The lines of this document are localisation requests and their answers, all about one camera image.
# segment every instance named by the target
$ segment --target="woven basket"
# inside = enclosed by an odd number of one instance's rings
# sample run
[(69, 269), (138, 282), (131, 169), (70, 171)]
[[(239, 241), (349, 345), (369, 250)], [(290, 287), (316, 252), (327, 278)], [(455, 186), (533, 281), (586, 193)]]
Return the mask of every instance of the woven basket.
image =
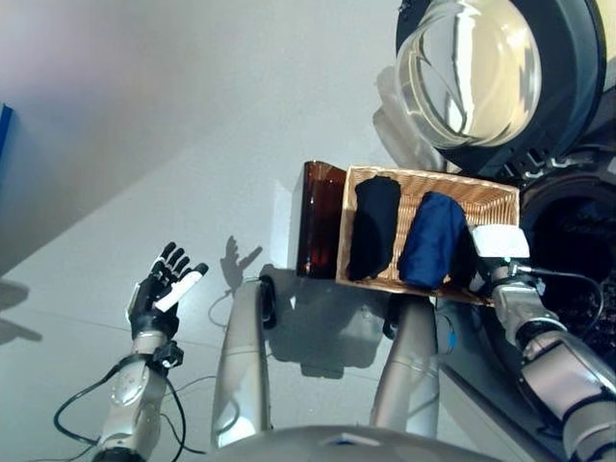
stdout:
[[(389, 267), (375, 279), (349, 281), (347, 267), (353, 221), (357, 210), (355, 186), (376, 175), (389, 176), (400, 183), (401, 198), (394, 257)], [(435, 191), (455, 199), (464, 209), (466, 220), (470, 225), (496, 223), (519, 225), (520, 200), (517, 188), (447, 173), (381, 167), (350, 167), (346, 179), (338, 245), (337, 282), (398, 294), (436, 295), (471, 303), (489, 303), (489, 300), (454, 287), (447, 278), (441, 288), (432, 292), (409, 286), (398, 279), (398, 258), (404, 249), (411, 223), (425, 193)]]

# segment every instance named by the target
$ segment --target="white floor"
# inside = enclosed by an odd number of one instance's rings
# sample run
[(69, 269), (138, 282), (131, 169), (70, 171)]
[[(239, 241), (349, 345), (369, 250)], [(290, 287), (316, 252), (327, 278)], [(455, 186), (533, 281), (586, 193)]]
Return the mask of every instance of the white floor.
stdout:
[[(3, 2), (0, 98), (16, 118), (0, 159), (2, 460), (82, 448), (55, 431), (53, 413), (127, 352), (124, 309), (162, 245), (175, 240), (211, 267), (180, 307), (180, 387), (216, 373), (223, 333), (212, 320), (225, 321), (231, 297), (208, 315), (228, 289), (228, 239), (240, 258), (263, 248), (244, 277), (287, 268), (304, 161), (392, 164), (372, 128), (373, 83), (394, 58), (398, 2), (130, 5)], [(389, 347), (382, 321), (361, 298), (315, 290), (296, 343), (272, 344), (273, 424), (365, 424)], [(331, 313), (311, 308), (320, 296)], [(299, 335), (345, 316), (358, 327), (328, 355)], [(306, 376), (315, 372), (330, 378)], [(196, 449), (209, 447), (213, 387), (181, 393)], [(96, 436), (108, 395), (76, 403), (65, 424)], [(172, 402), (165, 409), (177, 423)], [(445, 409), (439, 434), (475, 448)], [(175, 450), (163, 424), (152, 460)]]

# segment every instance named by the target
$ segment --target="robotic hand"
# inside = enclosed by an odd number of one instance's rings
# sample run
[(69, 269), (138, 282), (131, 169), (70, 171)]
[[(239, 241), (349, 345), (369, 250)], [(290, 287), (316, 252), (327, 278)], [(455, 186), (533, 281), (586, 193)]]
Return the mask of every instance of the robotic hand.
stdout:
[[(523, 354), (523, 388), (544, 418), (562, 426), (568, 457), (614, 460), (614, 371), (543, 306), (538, 276), (578, 277), (597, 284), (585, 276), (530, 267), (526, 238), (515, 226), (478, 226), (472, 235), (506, 339)], [(601, 287), (598, 291), (603, 297)]]
[(111, 409), (94, 462), (144, 462), (158, 442), (167, 372), (184, 356), (171, 340), (179, 326), (178, 301), (208, 270), (204, 263), (188, 268), (189, 260), (184, 249), (168, 244), (133, 292), (127, 310), (133, 347), (116, 366)]

